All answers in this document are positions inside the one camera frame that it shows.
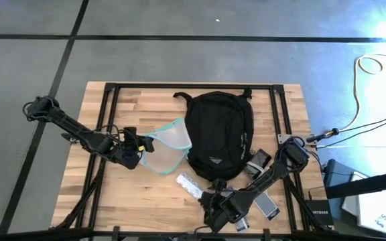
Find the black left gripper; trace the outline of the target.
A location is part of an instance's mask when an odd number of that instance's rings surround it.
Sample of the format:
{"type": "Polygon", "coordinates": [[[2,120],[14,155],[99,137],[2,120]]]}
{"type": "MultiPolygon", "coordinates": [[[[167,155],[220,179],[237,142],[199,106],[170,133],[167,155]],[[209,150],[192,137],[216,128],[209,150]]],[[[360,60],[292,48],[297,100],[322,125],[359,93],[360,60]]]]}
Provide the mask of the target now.
{"type": "Polygon", "coordinates": [[[124,127],[118,131],[117,138],[123,137],[122,141],[116,148],[114,161],[128,169],[135,169],[142,156],[142,151],[145,149],[148,153],[155,151],[153,147],[153,138],[137,135],[136,127],[124,127]]]}

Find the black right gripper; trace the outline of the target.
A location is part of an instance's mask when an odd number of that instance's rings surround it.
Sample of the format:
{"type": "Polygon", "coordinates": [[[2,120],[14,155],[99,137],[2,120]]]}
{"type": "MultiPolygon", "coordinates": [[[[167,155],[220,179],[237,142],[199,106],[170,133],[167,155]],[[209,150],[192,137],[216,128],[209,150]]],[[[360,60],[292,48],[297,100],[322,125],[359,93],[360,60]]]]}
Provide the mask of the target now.
{"type": "Polygon", "coordinates": [[[247,198],[245,190],[232,191],[227,196],[203,192],[199,202],[204,209],[204,224],[218,233],[227,223],[238,222],[249,212],[247,198]]]}

